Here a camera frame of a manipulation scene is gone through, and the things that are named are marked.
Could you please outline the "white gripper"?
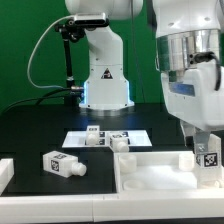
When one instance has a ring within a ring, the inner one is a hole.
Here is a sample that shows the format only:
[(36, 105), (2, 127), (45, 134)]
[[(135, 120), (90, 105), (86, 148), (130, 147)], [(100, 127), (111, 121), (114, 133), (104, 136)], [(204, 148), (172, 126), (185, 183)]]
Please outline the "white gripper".
[(224, 68), (221, 87), (215, 90), (216, 64), (198, 63), (182, 75), (180, 82), (169, 81), (167, 73), (161, 74), (165, 105), (168, 112), (199, 128), (193, 135), (196, 155), (208, 152), (210, 133), (205, 131), (224, 130)]

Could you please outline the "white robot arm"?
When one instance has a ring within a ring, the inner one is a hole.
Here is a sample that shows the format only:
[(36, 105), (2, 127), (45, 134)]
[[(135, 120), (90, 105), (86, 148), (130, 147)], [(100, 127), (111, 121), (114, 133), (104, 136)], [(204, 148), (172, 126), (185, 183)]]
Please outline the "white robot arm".
[(213, 131), (224, 129), (224, 68), (220, 66), (221, 0), (65, 0), (71, 21), (89, 43), (90, 75), (83, 108), (120, 110), (130, 101), (123, 76), (123, 43), (111, 20), (147, 6), (156, 29), (156, 62), (167, 110), (180, 119), (187, 145), (210, 153)]

